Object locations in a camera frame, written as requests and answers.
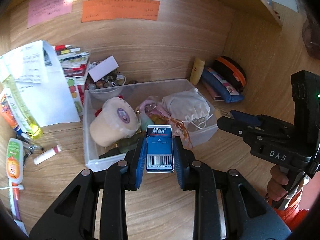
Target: yellow liquid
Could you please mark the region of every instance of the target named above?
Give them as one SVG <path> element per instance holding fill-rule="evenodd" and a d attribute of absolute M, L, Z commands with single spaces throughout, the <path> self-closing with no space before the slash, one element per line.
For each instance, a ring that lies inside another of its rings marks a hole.
<path fill-rule="evenodd" d="M 23 99 L 19 93 L 18 87 L 14 81 L 14 78 L 12 75 L 9 75 L 4 81 L 3 85 L 6 88 L 9 88 L 12 97 L 14 98 L 17 107 L 20 109 L 25 121 L 30 126 L 29 129 L 27 129 L 28 134 L 32 139 L 38 139 L 42 136 L 42 129 L 38 125 L 37 121 L 33 118 L 32 114 L 30 113 L 29 109 L 27 108 L 26 104 L 23 102 Z"/>

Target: white lip balm tube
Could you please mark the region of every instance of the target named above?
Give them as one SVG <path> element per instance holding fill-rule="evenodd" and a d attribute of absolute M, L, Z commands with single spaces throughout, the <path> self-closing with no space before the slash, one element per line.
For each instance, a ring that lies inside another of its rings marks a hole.
<path fill-rule="evenodd" d="M 46 152 L 40 154 L 36 158 L 33 159 L 33 162 L 35 165 L 38 165 L 39 163 L 49 159 L 50 157 L 56 155 L 57 153 L 61 152 L 61 148 L 59 145 L 51 148 L 50 150 L 47 150 Z"/>

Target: orange sleeve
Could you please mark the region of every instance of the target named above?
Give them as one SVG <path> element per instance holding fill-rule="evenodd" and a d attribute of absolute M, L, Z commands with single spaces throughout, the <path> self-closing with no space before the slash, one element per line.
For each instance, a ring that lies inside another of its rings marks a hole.
<path fill-rule="evenodd" d="M 286 210 L 275 209 L 276 213 L 281 217 L 281 219 L 287 224 L 290 230 L 294 230 L 300 222 L 308 214 L 308 209 L 299 210 L 299 203 L 301 200 L 302 190 L 297 193 L 290 201 Z"/>

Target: white plastic tub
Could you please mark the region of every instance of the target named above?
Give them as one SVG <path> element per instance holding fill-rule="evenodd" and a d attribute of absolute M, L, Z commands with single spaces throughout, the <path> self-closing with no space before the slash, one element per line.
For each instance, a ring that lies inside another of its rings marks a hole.
<path fill-rule="evenodd" d="M 99 155 L 105 153 L 105 148 L 97 145 L 91 138 L 89 127 L 95 119 L 95 112 L 100 109 L 105 101 L 122 95 L 124 100 L 135 109 L 149 96 L 158 96 L 159 101 L 163 97 L 173 93 L 190 90 L 194 86 L 186 79 L 146 82 L 132 85 L 124 85 L 98 90 L 86 90 L 84 92 L 84 115 L 83 115 L 83 139 L 84 139 L 84 162 L 85 166 L 94 172 L 109 168 L 113 163 L 123 160 L 125 154 L 99 159 Z M 209 103 L 210 114 L 214 114 L 215 108 Z M 193 125 L 188 126 L 193 146 L 207 142 L 218 130 L 217 120 L 214 115 L 208 120 L 207 126 L 199 130 Z"/>

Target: sticky note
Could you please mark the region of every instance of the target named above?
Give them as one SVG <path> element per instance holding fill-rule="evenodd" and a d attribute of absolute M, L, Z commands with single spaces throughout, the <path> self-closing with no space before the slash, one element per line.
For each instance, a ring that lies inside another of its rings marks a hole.
<path fill-rule="evenodd" d="M 110 56 L 95 67 L 91 68 L 88 73 L 92 77 L 93 81 L 97 82 L 100 78 L 103 78 L 105 75 L 109 74 L 118 67 L 119 65 L 115 58 Z"/>
<path fill-rule="evenodd" d="M 31 0 L 28 10 L 28 28 L 71 12 L 72 0 Z"/>
<path fill-rule="evenodd" d="M 83 2 L 82 22 L 116 18 L 158 19 L 159 1 L 154 0 L 90 0 Z"/>

